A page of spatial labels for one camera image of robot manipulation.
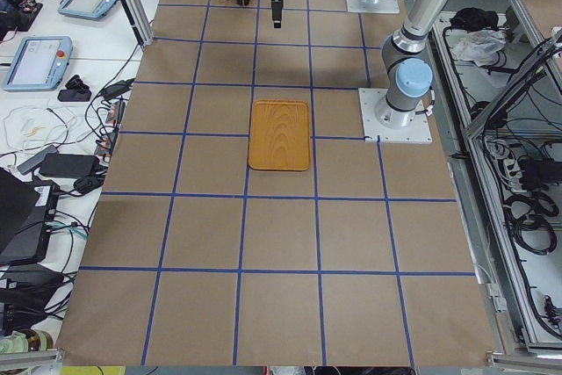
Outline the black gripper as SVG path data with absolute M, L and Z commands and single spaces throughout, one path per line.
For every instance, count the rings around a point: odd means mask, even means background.
M 271 2 L 271 17 L 273 18 L 273 27 L 280 29 L 282 26 L 282 16 L 284 8 L 284 0 L 270 0 Z

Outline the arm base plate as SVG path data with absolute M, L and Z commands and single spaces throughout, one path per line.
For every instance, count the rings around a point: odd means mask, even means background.
M 398 15 L 398 0 L 346 0 L 347 12 Z
M 397 112 L 386 102 L 387 89 L 360 88 L 359 105 L 366 142 L 430 144 L 429 118 L 421 100 L 410 112 Z

